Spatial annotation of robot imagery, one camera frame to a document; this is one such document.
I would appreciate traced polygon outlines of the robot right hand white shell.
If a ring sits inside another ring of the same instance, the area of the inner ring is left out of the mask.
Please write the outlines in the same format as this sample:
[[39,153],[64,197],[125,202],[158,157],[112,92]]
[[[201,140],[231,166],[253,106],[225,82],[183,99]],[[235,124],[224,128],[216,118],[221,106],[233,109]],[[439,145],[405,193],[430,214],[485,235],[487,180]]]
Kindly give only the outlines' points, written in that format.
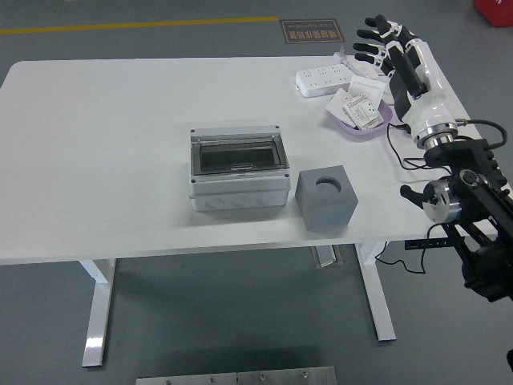
[[446,108],[442,77],[427,42],[381,14],[365,24],[367,30],[357,31],[365,42],[353,45],[354,58],[390,79],[396,116],[410,128],[415,144],[422,148],[436,136],[455,138],[456,121]]

